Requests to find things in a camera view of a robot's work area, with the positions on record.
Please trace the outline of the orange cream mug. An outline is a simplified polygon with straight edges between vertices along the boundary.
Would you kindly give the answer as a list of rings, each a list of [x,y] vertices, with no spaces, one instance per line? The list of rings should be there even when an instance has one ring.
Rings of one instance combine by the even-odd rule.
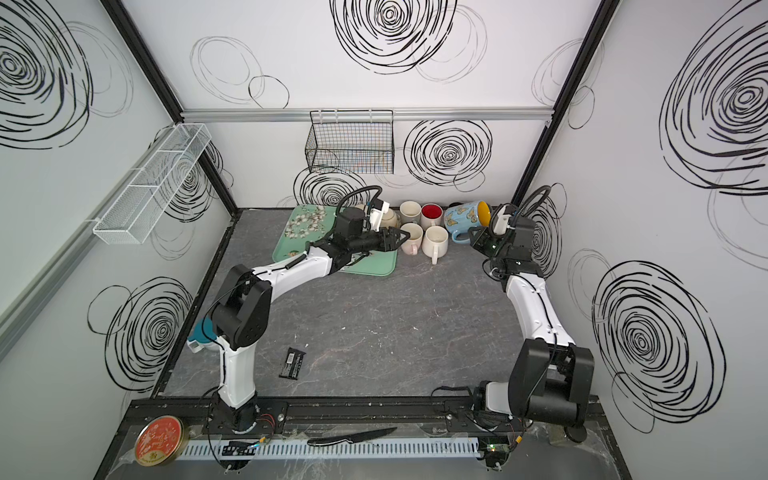
[[[380,228],[399,228],[401,225],[399,214],[393,210],[388,209],[386,212],[382,213],[381,221],[380,221]]]

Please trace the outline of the green floral tray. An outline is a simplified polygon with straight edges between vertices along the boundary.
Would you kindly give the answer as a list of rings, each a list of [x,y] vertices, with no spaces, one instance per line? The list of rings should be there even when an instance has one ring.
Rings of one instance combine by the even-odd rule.
[[[317,241],[332,227],[335,208],[331,206],[300,205],[295,207],[286,222],[281,236],[273,250],[274,262],[296,256],[304,251],[306,244]],[[347,265],[341,273],[386,277],[392,274],[396,267],[396,252],[373,251],[363,258],[354,254],[354,265]]]

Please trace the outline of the blue mug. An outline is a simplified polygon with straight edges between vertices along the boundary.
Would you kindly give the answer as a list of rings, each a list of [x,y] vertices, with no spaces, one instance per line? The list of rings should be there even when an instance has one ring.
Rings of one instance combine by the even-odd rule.
[[[470,242],[469,230],[474,227],[487,227],[491,220],[491,210],[485,201],[474,201],[449,207],[444,212],[444,227],[451,240],[457,244]]]

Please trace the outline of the pink mug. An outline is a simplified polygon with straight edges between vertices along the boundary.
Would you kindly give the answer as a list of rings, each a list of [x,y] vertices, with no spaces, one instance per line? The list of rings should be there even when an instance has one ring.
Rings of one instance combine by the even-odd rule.
[[[418,223],[405,223],[400,230],[409,234],[409,238],[401,245],[403,253],[410,256],[417,255],[423,240],[423,228]]]

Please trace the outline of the cream white mug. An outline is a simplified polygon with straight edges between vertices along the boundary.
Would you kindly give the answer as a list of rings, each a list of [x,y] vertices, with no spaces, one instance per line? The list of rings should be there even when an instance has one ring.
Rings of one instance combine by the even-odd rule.
[[[424,231],[433,226],[442,226],[444,209],[435,203],[428,203],[421,208],[420,225]]]

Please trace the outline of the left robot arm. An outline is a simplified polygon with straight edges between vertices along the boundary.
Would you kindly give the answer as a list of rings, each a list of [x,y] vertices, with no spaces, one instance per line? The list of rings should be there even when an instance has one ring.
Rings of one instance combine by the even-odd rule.
[[[296,256],[270,265],[236,265],[228,272],[206,317],[219,348],[220,381],[213,405],[234,433],[250,432],[259,417],[254,382],[255,348],[264,335],[272,304],[283,294],[355,264],[374,251],[399,249],[410,234],[381,225],[389,203],[383,188],[370,185],[344,195],[333,224]]]

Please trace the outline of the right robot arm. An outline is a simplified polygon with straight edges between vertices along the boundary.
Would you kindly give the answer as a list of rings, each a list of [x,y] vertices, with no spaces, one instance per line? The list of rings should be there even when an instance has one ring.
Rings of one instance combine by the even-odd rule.
[[[532,215],[544,206],[551,190],[545,185],[519,206],[503,204],[489,225],[469,230],[470,245],[484,256],[484,273],[500,284],[524,335],[509,379],[481,383],[475,397],[484,411],[557,425],[568,440],[582,443],[587,438],[584,422],[594,357],[566,332],[534,259]]]

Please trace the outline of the teal white cup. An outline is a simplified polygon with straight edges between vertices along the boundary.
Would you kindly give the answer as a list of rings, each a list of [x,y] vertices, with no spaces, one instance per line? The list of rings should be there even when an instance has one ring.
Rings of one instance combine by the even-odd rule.
[[[186,345],[192,353],[198,353],[203,350],[216,351],[218,349],[215,343],[216,340],[217,335],[213,322],[210,318],[206,317],[195,324],[187,338]]]

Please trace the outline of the black knife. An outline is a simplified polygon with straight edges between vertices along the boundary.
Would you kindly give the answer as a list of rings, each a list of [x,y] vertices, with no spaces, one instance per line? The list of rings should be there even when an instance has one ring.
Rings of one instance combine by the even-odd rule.
[[[383,429],[348,433],[332,437],[320,437],[309,439],[306,444],[310,447],[329,447],[340,444],[357,444],[371,440],[384,438],[397,431],[397,427],[387,427]]]

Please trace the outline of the white mesh shelf basket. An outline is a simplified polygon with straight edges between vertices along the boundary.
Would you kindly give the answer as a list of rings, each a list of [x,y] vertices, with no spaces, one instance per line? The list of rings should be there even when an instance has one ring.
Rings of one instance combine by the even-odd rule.
[[[182,223],[199,219],[211,196],[198,160],[210,142],[201,123],[181,123],[163,132],[93,234],[108,245],[142,244],[164,217]]]

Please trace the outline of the red round tin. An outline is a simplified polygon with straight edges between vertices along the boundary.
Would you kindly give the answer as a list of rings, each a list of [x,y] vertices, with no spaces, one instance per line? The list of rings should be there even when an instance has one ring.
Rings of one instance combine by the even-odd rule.
[[[169,463],[183,452],[187,440],[186,427],[178,417],[155,418],[143,428],[135,442],[136,462],[143,467]]]

